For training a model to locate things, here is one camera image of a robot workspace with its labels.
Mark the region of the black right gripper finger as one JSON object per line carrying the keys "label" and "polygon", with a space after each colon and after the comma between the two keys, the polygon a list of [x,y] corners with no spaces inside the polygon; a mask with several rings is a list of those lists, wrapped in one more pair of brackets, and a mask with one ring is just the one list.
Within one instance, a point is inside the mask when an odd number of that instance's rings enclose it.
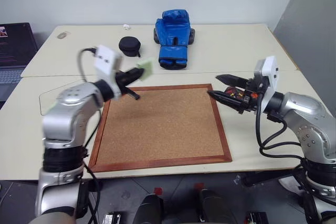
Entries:
{"label": "black right gripper finger", "polygon": [[208,90],[207,93],[217,102],[236,110],[239,114],[243,114],[245,108],[241,100],[231,97],[223,91]]}
{"label": "black right gripper finger", "polygon": [[245,88],[248,83],[248,79],[244,79],[231,74],[217,75],[216,79],[230,87]]}

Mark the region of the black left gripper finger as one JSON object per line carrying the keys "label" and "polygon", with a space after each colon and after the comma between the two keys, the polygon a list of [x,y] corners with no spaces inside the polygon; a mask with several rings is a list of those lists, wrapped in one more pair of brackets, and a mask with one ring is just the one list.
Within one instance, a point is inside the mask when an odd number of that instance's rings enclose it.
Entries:
{"label": "black left gripper finger", "polygon": [[122,87],[122,95],[129,95],[130,97],[134,98],[135,100],[140,99],[140,95],[135,93],[133,90],[131,90],[128,87]]}
{"label": "black left gripper finger", "polygon": [[145,69],[144,68],[132,68],[130,70],[128,70],[125,74],[126,74],[126,79],[128,81],[135,81],[140,79],[145,73]]}

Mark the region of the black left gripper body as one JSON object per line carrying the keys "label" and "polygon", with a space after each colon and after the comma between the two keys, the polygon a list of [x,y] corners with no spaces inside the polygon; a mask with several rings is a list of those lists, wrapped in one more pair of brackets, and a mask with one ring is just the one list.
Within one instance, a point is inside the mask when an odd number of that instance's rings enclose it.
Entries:
{"label": "black left gripper body", "polygon": [[127,94],[128,85],[134,82],[133,70],[126,72],[119,71],[116,73],[116,83],[122,94]]}

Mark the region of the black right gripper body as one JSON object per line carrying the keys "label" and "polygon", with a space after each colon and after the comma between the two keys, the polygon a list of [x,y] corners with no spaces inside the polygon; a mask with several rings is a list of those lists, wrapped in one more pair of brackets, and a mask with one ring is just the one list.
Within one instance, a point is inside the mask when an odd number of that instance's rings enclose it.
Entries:
{"label": "black right gripper body", "polygon": [[264,82],[262,78],[243,78],[242,88],[244,89],[244,111],[256,111],[258,107],[258,98],[264,93]]}

